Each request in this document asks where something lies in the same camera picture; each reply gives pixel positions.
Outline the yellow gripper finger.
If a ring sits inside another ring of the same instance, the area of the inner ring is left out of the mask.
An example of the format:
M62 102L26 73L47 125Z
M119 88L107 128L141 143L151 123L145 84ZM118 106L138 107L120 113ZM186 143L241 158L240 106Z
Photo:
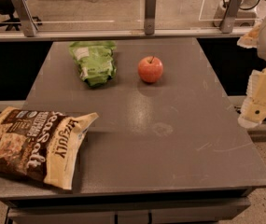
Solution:
M246 88L238 123L247 129L259 126L266 119L266 67L253 70Z
M248 33L242 35L237 45L245 49L255 49L258 46L260 26L261 23L258 22Z

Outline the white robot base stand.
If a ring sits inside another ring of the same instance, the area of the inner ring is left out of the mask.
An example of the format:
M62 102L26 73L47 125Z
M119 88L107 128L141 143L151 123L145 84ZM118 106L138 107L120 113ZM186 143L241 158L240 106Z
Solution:
M246 21L246 24L252 26L254 24L254 19L257 17L257 10L255 9L255 7L259 4L259 1L260 0L243 0L239 7L236 18L242 20L248 18L250 20ZM229 0L223 0L219 2L214 17L214 25L216 27L218 27L221 20L223 20L228 3Z

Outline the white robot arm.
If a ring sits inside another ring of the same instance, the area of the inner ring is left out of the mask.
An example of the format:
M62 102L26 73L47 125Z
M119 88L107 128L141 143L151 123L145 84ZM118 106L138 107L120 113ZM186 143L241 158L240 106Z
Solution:
M255 48L258 57L266 62L266 17L237 41L239 47ZM238 123L247 129L255 128L266 119L266 67L253 70L249 76L246 98L241 106Z

